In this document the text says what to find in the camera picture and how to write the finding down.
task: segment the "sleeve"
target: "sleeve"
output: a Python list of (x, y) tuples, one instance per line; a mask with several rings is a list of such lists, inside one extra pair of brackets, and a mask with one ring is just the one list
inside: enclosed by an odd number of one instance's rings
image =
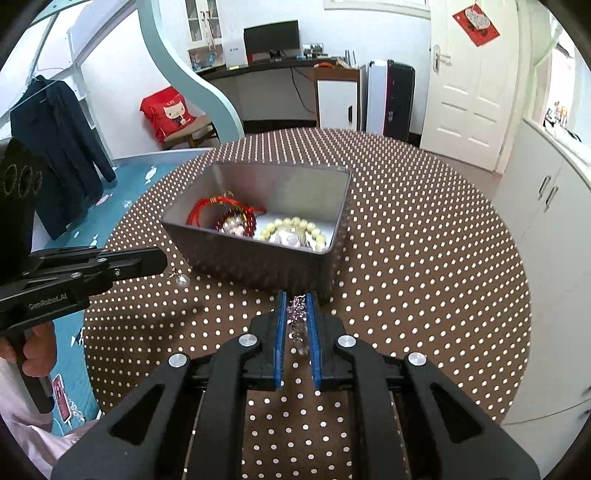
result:
[(0, 392), (0, 414), (8, 430), (47, 478), (57, 460), (96, 423), (89, 421), (63, 437), (52, 435), (51, 413), (40, 414), (27, 406), (20, 395), (12, 365), (3, 359), (0, 359)]
[(109, 163), (105, 152), (103, 152), (99, 141), (92, 133), (76, 94), (65, 82), (56, 82), (55, 86), (63, 105), (63, 111), (66, 112), (66, 115), (70, 116), (71, 121), (69, 122), (69, 127), (75, 130), (80, 147), (97, 166), (106, 181), (112, 182), (115, 179), (115, 171)]

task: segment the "human hand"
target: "human hand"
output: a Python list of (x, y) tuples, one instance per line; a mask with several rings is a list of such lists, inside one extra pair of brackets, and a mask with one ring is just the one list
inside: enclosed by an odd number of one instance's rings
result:
[[(33, 327), (33, 335), (22, 349), (25, 361), (22, 371), (29, 377), (45, 377), (57, 361), (56, 333), (53, 322), (42, 323)], [(0, 338), (0, 358), (17, 363), (17, 353), (8, 340)]]

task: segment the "blue gripper pad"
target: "blue gripper pad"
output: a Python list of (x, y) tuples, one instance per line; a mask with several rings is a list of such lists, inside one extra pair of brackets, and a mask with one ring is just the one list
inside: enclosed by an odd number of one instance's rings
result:
[(306, 319), (308, 323), (308, 345), (310, 347), (310, 364), (312, 369), (312, 380), (314, 388), (320, 389), (322, 381), (320, 342), (318, 339), (318, 328), (316, 324), (316, 315), (314, 314), (314, 298), (312, 294), (306, 294)]
[(287, 328), (287, 293), (281, 292), (279, 319), (277, 322), (277, 339), (275, 341), (275, 389), (281, 388), (283, 378), (283, 357), (285, 354), (285, 330)]

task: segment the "brown dotted surface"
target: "brown dotted surface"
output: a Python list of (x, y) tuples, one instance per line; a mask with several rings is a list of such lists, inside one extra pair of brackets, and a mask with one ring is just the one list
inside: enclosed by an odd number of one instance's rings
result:
[[(181, 289), (167, 275), (120, 281), (93, 299), (85, 353), (104, 411), (171, 353), (212, 353), (274, 307), (273, 293), (191, 271), (158, 221), (204, 166), (236, 160), (351, 169), (349, 239), (325, 310), (382, 354), (423, 352), (494, 420), (503, 419), (530, 331), (527, 280), (507, 228), (474, 185), (433, 155), (376, 135), (318, 129), (254, 135), (201, 155), (120, 221), (107, 248), (156, 245), (191, 283)], [(347, 478), (346, 396), (314, 391), (309, 359), (287, 342), (283, 388), (249, 393), (242, 476)]]

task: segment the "suitcase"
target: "suitcase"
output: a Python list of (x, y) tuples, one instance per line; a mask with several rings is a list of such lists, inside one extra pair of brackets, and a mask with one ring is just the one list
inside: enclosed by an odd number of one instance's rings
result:
[(414, 78), (410, 65), (393, 60), (369, 62), (366, 132), (408, 141)]

